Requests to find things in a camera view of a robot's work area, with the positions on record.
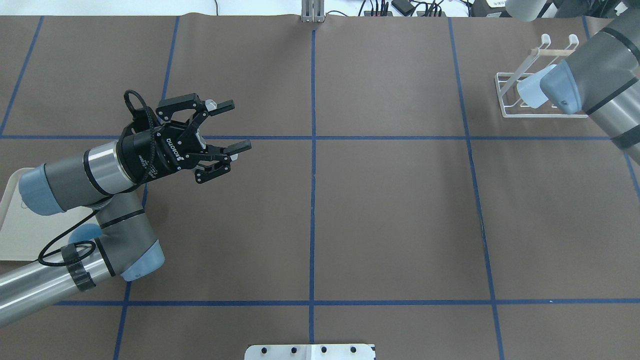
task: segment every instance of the black tape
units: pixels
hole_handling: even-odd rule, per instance
[[[76,250],[76,245],[74,243],[63,246],[60,249],[60,253],[65,262],[74,261],[79,258],[78,251]],[[95,282],[93,282],[91,274],[84,269],[82,261],[76,261],[75,263],[67,265],[67,271],[69,271],[71,279],[73,279],[76,287],[80,289],[80,291],[87,291],[95,287]]]
[[[93,240],[95,241],[95,245],[98,247],[98,251],[100,252],[100,255],[102,255],[102,260],[104,260],[104,264],[107,266],[107,270],[109,270],[109,274],[111,274],[112,277],[115,276],[116,272],[113,271],[113,266],[111,266],[109,257],[107,256],[107,253],[104,251],[104,247],[102,246],[102,242],[100,241],[100,238],[95,238]]]
[[[144,209],[133,211],[132,213],[128,213],[128,214],[123,215],[123,216],[121,216],[119,218],[115,218],[115,219],[113,219],[111,221],[105,222],[104,224],[100,225],[100,228],[104,229],[105,227],[109,227],[109,226],[111,226],[113,224],[117,224],[117,223],[119,223],[121,221],[127,220],[128,218],[132,218],[132,217],[134,217],[136,215],[140,215],[140,214],[144,214],[144,213],[145,213]]]
[[[619,87],[616,91],[612,92],[611,94],[609,94],[609,96],[607,96],[604,99],[602,99],[602,101],[600,101],[599,103],[595,104],[591,109],[585,111],[585,113],[587,115],[593,114],[594,112],[598,111],[598,109],[600,109],[602,106],[604,106],[604,104],[606,104],[609,101],[613,100],[616,96],[622,94],[626,89],[630,88],[631,86],[633,86],[633,84],[635,84],[637,82],[638,82],[638,78],[633,78],[633,79],[627,81],[624,85]]]
[[[107,195],[107,196],[111,196],[112,194],[104,191],[100,185],[98,185],[98,182],[95,180],[95,177],[93,176],[93,174],[91,173],[91,168],[89,167],[89,150],[84,152],[84,156],[83,156],[83,160],[82,163],[84,165],[84,173],[86,174],[86,176],[89,178],[89,182],[91,182],[91,185],[93,185],[93,187],[98,190],[98,192],[100,192],[103,195]]]
[[[631,146],[640,143],[640,125],[633,127],[631,130],[628,130],[615,138],[612,138],[611,141],[613,141],[613,144],[621,150],[628,149]]]
[[[638,46],[636,46],[631,40],[629,40],[628,37],[617,30],[613,30],[612,28],[604,28],[600,31],[611,35],[612,37],[616,38],[616,40],[624,44],[627,49],[629,49],[629,51],[631,51],[631,53],[636,57],[638,64],[640,64],[640,49],[638,49]]]

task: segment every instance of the white tray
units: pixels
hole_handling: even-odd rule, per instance
[[[34,261],[49,241],[91,213],[88,208],[75,208],[66,213],[40,216],[22,203],[18,191],[20,177],[31,168],[22,168],[11,175],[0,201],[0,260]],[[86,224],[97,224],[95,217]],[[62,238],[51,250],[68,242]]]

